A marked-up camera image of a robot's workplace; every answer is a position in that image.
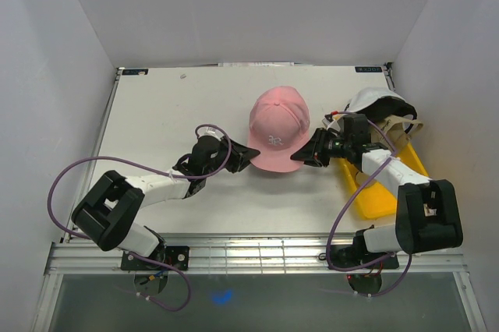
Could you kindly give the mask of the pink cap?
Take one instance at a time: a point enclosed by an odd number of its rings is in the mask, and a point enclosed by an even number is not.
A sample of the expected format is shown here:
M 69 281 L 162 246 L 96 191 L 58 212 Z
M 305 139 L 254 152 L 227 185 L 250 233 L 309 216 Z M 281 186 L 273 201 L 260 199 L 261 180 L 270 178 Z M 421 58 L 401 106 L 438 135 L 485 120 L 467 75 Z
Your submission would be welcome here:
M 260 154 L 251 164 L 263 171 L 289 173 L 303 162 L 291 156 L 310 139 L 310 113 L 299 91 L 290 86 L 267 90 L 249 114 L 247 146 Z

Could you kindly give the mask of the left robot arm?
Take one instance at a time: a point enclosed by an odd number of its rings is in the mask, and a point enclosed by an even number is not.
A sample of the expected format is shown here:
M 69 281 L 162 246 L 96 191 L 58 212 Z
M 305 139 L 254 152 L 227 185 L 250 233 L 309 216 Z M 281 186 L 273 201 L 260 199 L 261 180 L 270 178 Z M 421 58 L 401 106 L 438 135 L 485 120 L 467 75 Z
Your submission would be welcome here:
M 227 136 L 201 136 L 192 151 L 164 175 L 126 177 L 113 170 L 105 172 L 73 211 L 72 222 L 101 250 L 136 253 L 146 268 L 157 269 L 165 261 L 165 241 L 135 222 L 139 210 L 190 198 L 206 185 L 208 175 L 218 169 L 240 172 L 259 154 Z

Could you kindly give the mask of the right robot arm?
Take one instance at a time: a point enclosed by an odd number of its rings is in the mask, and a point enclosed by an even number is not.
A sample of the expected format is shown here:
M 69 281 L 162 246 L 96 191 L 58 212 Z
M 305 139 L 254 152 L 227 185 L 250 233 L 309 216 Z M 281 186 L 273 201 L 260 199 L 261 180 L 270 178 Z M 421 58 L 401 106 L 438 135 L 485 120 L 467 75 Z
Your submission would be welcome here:
M 408 255 L 457 248 L 463 243 L 454 186 L 413 171 L 392 151 L 371 139 L 374 125 L 365 115 L 342 113 L 340 130 L 318 128 L 291 159 L 325 168 L 332 158 L 344 159 L 379 182 L 396 199 L 395 222 L 357 231 L 352 244 L 334 253 L 326 244 L 325 259 L 342 272 L 379 266 L 396 253 Z

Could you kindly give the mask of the yellow plastic tray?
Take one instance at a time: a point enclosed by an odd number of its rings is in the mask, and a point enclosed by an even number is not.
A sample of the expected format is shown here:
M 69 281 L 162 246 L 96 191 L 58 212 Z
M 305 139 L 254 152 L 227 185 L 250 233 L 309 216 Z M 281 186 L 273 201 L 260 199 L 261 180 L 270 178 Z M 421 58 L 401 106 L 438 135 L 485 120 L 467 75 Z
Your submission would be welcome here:
M 412 170 L 421 175 L 428 175 L 411 142 L 397 155 L 401 162 Z M 360 185 L 356 184 L 355 180 L 355 174 L 358 171 L 357 168 L 344 159 L 338 159 L 337 163 L 345 176 L 349 192 L 355 192 L 360 187 Z M 394 214 L 397 202 L 389 190 L 384 188 L 379 182 L 373 180 L 356 197 L 355 205 L 356 213 L 360 218 L 374 220 Z

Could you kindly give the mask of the beige cap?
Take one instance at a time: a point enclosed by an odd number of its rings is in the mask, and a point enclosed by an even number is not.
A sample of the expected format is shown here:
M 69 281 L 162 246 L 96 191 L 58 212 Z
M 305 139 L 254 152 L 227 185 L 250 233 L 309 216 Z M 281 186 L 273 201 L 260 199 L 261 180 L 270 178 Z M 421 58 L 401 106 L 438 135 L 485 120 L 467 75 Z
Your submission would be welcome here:
M 424 126 L 420 120 L 397 115 L 390 115 L 375 124 L 391 141 L 391 144 L 395 146 L 397 154 L 412 141 L 412 138 Z M 393 147 L 388 144 L 388 141 L 373 126 L 370 125 L 369 130 L 373 143 L 382 143 L 392 150 Z M 355 180 L 357 185 L 363 184 L 367 179 L 367 175 L 360 171 L 356 172 Z

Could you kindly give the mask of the black cap white logo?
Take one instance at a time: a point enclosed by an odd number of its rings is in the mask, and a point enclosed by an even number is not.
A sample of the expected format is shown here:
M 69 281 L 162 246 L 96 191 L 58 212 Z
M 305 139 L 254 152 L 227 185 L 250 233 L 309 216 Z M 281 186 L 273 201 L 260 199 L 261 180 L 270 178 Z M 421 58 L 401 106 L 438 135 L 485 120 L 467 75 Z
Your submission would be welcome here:
M 404 100 L 395 97 L 382 97 L 368 107 L 360 111 L 371 122 L 381 122 L 389 116 L 406 117 L 411 120 L 417 119 L 416 109 Z

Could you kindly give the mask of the aluminium table rail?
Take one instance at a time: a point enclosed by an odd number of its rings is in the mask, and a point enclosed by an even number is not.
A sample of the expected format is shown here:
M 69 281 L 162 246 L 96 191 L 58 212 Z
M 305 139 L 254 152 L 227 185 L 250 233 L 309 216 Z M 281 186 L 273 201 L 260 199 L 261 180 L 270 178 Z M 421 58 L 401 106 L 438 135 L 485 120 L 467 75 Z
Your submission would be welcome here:
M 326 238 L 320 236 L 171 236 L 169 245 L 189 247 L 188 275 L 327 274 L 319 260 Z M 46 274 L 122 274 L 123 252 L 101 251 L 94 243 L 74 239 L 54 244 Z

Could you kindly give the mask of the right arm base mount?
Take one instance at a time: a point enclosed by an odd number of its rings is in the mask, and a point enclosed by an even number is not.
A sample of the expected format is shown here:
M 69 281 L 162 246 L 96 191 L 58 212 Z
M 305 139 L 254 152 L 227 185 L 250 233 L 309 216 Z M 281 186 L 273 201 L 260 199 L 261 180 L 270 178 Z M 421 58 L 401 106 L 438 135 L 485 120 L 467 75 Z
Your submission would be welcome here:
M 365 263 L 378 260 L 385 253 L 369 253 L 369 252 L 357 252 L 353 245 L 332 245 L 330 252 L 330 261 L 338 268 L 350 268 Z M 390 256 L 384 260 L 376 262 L 369 266 L 369 269 L 389 269 L 394 270 L 399 268 L 399 261 L 397 256 Z

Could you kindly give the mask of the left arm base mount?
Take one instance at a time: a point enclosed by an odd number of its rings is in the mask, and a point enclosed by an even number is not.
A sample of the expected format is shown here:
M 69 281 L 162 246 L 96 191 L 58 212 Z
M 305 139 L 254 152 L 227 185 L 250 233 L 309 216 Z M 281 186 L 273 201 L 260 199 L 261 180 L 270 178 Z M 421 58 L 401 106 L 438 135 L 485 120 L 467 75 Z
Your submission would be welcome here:
M 167 245 L 155 250 L 149 260 L 166 263 L 179 270 L 187 270 L 189 267 L 190 247 L 186 245 Z M 136 257 L 124 253 L 120 264 L 120 269 L 125 271 L 159 271 L 164 267 L 137 259 Z

